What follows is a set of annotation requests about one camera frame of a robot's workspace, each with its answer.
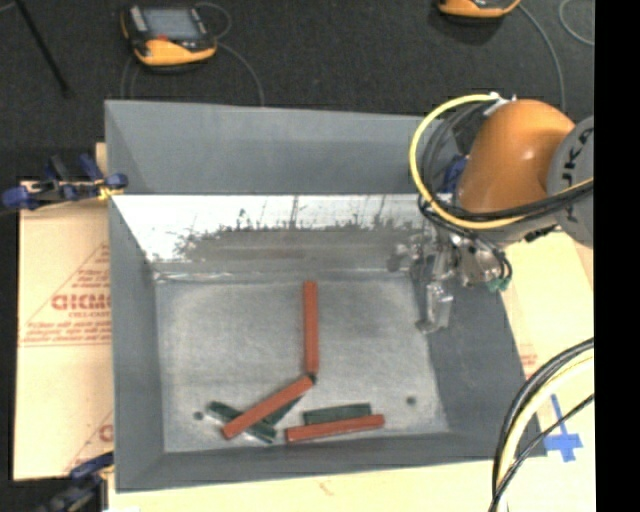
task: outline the blue tape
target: blue tape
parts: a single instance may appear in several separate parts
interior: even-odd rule
[[[562,418],[562,410],[560,409],[560,402],[556,395],[551,395],[551,403],[558,419]],[[563,462],[572,462],[576,460],[574,450],[582,448],[582,441],[578,434],[569,434],[567,426],[564,421],[558,425],[560,434],[549,434],[544,438],[544,446],[547,451],[558,450],[562,455]]]

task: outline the orange device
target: orange device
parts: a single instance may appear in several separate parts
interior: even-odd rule
[[[496,19],[510,13],[520,0],[438,0],[444,14],[463,18]]]
[[[217,49],[195,7],[141,7],[120,12],[120,28],[136,58],[150,69],[182,71]]]

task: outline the black floor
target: black floor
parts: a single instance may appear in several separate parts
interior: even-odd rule
[[[480,26],[452,23],[437,12],[435,1],[219,0],[233,21],[221,40],[227,48],[197,71],[159,76],[127,65],[116,16],[123,2],[24,0],[73,90],[66,99],[19,9],[5,0],[0,4],[0,191],[20,177],[38,175],[54,153],[75,158],[93,148],[104,136],[105,98],[257,104],[257,85],[242,58],[259,77],[267,106],[422,115],[451,97],[496,90],[541,99],[574,121],[594,113],[595,47],[561,24],[563,0],[522,0],[524,9]],[[595,0],[571,0],[564,19],[592,39],[594,10]],[[214,31],[225,28],[219,9],[203,6],[201,12]],[[0,217],[0,242],[0,510],[13,512],[29,510],[63,482],[9,482],[14,215]]]

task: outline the blue clamp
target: blue clamp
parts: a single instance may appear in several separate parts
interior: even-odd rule
[[[122,190],[129,180],[124,174],[105,177],[95,160],[87,153],[78,158],[81,178],[72,176],[58,155],[49,158],[44,168],[45,179],[32,185],[10,188],[2,193],[2,204],[12,210],[35,210],[53,203],[79,201]]]

